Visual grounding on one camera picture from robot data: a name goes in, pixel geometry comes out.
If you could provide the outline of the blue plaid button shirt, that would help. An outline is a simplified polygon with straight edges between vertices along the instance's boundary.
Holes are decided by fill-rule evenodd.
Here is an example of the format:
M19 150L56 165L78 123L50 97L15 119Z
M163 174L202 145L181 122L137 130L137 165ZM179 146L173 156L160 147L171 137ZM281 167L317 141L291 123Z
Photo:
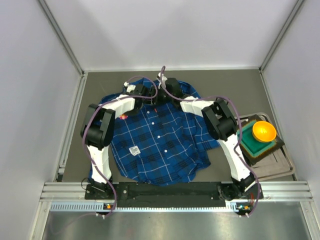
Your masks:
M134 146L139 155L131 155L129 148ZM110 152L123 177L167 186L192 181L198 170L210 166L207 152L219 146L202 117L168 102L145 104L136 115L118 117Z

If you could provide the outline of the pink pompom brooch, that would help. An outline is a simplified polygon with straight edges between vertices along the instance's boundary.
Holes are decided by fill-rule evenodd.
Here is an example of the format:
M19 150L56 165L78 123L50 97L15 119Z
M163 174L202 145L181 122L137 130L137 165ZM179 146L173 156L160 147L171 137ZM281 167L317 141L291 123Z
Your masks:
M120 118L121 120L126 120L126 119L128 118L128 116L125 115L125 114L122 114L122 115L119 116L119 118Z

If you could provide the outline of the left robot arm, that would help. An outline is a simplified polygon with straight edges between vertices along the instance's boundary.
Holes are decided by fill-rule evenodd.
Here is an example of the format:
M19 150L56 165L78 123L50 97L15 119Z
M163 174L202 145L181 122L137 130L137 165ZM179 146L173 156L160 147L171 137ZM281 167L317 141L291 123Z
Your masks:
M142 84L125 84L124 92L110 101L88 106L80 136L82 145L91 162L91 186L102 192L114 187L110 181L109 146L114 138L115 121L123 114L137 114L145 102L153 104L158 87Z

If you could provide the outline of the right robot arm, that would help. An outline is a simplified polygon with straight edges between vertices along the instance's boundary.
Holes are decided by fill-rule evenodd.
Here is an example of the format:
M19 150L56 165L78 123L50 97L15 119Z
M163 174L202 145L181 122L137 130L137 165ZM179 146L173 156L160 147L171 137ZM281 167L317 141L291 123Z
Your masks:
M202 117L209 135L215 139L223 150L230 167L232 183L221 183L218 192L221 198L231 201L241 198L257 183L255 174L244 160L240 148L242 125L239 117L234 117L226 98L206 100L184 94L175 78L166 78L158 74L158 89L164 97L184 113Z

